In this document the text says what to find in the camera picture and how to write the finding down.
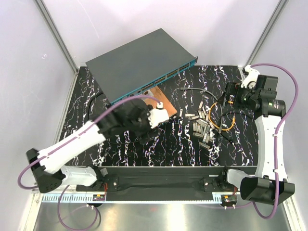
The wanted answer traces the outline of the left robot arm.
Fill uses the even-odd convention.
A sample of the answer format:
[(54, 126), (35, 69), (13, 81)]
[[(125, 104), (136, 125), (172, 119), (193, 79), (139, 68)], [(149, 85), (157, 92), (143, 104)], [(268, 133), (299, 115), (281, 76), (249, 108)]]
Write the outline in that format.
[(90, 191), (106, 188), (105, 175), (96, 166), (67, 166), (66, 163), (113, 135), (130, 131), (144, 144), (159, 136), (158, 126), (169, 120), (164, 105), (147, 105), (144, 95), (132, 96), (110, 106), (94, 120), (58, 143), (40, 151), (32, 148), (26, 156), (29, 165), (18, 176), (20, 188), (49, 193), (60, 186), (84, 186)]

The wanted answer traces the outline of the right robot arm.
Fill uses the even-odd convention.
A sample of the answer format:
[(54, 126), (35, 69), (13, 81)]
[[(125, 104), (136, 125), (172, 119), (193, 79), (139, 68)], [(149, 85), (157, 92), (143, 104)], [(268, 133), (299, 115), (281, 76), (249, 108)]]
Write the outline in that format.
[(224, 176), (218, 179), (219, 187), (229, 191), (234, 186), (240, 190), (241, 198), (253, 203), (280, 204), (295, 193), (295, 185), (287, 181), (283, 161), (283, 121), (286, 105), (278, 100), (278, 78), (258, 75), (255, 86), (228, 83), (222, 95), (226, 103), (234, 96), (233, 105), (238, 109), (251, 110), (258, 134), (258, 163), (255, 175), (225, 168)]

